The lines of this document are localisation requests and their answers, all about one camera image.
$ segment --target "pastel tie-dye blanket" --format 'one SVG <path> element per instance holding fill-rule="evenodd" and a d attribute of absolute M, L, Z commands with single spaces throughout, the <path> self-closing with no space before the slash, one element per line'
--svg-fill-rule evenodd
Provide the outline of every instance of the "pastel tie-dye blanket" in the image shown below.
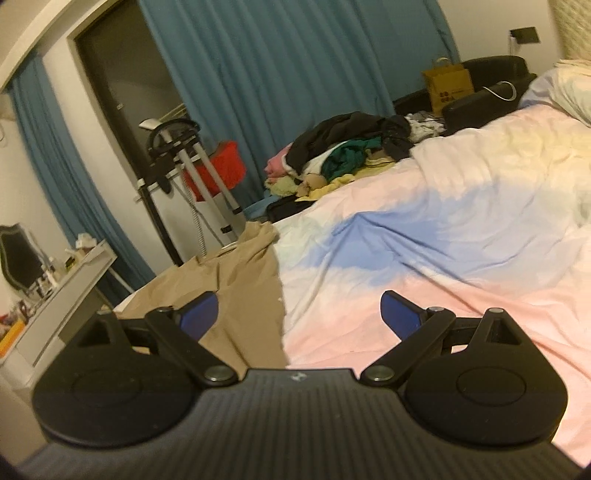
<path fill-rule="evenodd" d="M 546 105 L 424 141 L 280 222 L 292 368 L 360 373 L 395 346 L 395 290 L 458 316 L 503 307 L 569 391 L 554 439 L 591 461 L 591 129 Z"/>

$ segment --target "headboard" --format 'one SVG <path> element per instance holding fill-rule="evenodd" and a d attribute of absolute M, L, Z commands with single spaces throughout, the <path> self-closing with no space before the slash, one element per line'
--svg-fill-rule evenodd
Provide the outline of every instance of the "headboard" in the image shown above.
<path fill-rule="evenodd" d="M 550 0 L 568 59 L 591 60 L 589 0 Z"/>

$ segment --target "pile of clothes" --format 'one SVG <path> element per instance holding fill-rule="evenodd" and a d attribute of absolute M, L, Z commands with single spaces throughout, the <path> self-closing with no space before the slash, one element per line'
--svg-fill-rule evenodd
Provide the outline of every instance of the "pile of clothes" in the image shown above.
<path fill-rule="evenodd" d="M 353 112 L 323 121 L 267 162 L 265 187 L 277 197 L 316 201 L 410 156 L 415 143 L 443 132 L 433 118 Z"/>

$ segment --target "brown shopping bag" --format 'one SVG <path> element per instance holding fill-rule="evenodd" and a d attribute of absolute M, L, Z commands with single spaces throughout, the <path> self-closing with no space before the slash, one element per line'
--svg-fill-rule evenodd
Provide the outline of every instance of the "brown shopping bag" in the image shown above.
<path fill-rule="evenodd" d="M 460 63 L 452 65 L 445 57 L 437 59 L 435 63 L 447 60 L 448 65 L 435 66 L 423 72 L 427 91 L 431 97 L 433 114 L 441 115 L 441 110 L 448 103 L 474 93 L 474 85 L 470 72 Z"/>

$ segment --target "curtain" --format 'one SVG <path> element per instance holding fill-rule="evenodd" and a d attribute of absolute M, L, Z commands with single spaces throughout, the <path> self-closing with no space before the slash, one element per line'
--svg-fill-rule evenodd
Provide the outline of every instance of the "curtain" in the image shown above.
<path fill-rule="evenodd" d="M 457 58 L 436 0 L 139 0 L 191 117 L 236 140 L 261 198 L 268 158 L 324 119 L 392 115 L 421 70 Z"/>
<path fill-rule="evenodd" d="M 33 169 L 66 238 L 79 233 L 106 239 L 118 259 L 113 269 L 133 288 L 154 278 L 142 256 L 115 220 L 72 141 L 41 59 L 33 52 L 12 78 L 8 92 Z M 106 276 L 99 284 L 113 304 L 128 292 Z"/>

